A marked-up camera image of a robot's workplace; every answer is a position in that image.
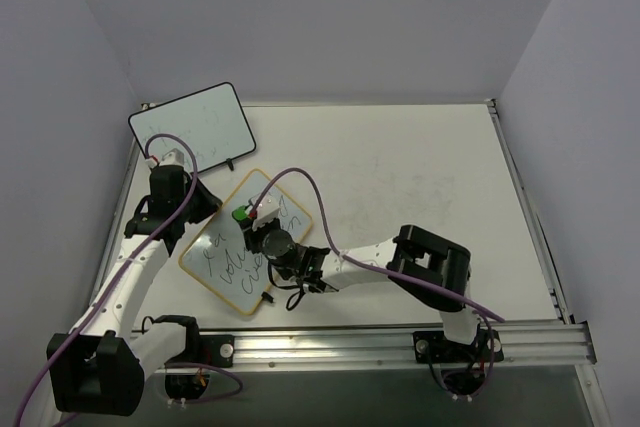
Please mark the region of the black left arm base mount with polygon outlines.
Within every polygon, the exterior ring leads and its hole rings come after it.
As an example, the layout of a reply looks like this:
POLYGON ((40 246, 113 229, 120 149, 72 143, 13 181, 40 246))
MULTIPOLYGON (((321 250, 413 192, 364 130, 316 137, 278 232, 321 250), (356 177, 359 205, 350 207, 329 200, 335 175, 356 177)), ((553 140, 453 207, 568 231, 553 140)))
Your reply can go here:
POLYGON ((195 354, 169 361, 169 371, 160 381, 159 393, 169 402, 185 406, 232 397, 242 390, 230 373, 235 337, 230 334, 204 335, 195 354))

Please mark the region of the yellow framed whiteboard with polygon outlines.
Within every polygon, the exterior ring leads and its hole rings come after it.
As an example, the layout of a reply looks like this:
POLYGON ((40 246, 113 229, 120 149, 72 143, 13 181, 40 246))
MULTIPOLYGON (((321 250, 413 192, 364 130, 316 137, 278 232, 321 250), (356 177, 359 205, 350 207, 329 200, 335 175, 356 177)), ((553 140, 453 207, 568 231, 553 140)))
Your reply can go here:
POLYGON ((251 253, 232 211, 248 205, 269 183, 260 169, 251 170, 235 187, 220 210, 183 251, 179 266, 241 317, 250 317, 266 302, 263 292, 274 298, 273 282, 285 282, 269 271, 264 256, 251 253))

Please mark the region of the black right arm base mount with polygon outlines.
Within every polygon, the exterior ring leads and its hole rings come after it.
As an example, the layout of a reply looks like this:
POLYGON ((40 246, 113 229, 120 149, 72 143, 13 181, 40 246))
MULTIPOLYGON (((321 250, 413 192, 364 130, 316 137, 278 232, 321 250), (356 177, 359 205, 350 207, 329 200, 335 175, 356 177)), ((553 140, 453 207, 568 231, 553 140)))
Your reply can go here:
POLYGON ((470 345, 445 338, 443 331, 412 334, 414 356, 428 367, 436 385, 454 400, 471 401, 484 389, 495 365, 505 357, 499 334, 479 328, 470 345))

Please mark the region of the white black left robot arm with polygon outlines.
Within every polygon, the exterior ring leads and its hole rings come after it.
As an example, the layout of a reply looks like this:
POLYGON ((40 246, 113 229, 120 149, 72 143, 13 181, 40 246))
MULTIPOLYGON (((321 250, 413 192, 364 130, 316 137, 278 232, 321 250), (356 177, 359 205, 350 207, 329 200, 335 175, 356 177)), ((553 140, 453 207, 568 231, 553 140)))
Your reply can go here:
POLYGON ((178 165, 157 166, 150 192, 125 226, 120 252, 98 297, 67 334, 47 346, 56 408, 64 413, 129 416, 146 380, 160 367, 200 360, 200 329, 192 316, 166 314, 131 337, 156 275, 188 224, 216 213, 221 200, 178 165))

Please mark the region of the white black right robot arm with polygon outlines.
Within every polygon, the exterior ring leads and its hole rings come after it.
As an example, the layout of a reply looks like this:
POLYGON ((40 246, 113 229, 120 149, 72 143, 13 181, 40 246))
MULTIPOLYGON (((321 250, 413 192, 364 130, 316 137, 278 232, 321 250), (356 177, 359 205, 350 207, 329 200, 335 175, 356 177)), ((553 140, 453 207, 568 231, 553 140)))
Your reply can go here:
POLYGON ((464 360, 479 349, 478 320, 464 302, 471 274, 467 248, 404 225, 387 241, 335 252, 295 242, 277 219, 260 227, 252 218, 237 224, 245 247, 265 257, 268 272, 291 282, 300 295, 336 293, 389 280, 440 313, 450 356, 464 360))

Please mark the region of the green whiteboard eraser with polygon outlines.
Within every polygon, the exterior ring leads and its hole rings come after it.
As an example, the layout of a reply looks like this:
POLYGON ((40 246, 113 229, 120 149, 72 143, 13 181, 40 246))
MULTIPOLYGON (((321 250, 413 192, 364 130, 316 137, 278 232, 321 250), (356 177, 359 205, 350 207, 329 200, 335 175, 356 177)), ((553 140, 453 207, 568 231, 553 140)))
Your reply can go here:
POLYGON ((250 205, 241 205, 232 211, 232 218, 239 223, 245 222, 251 218, 252 207, 250 205))

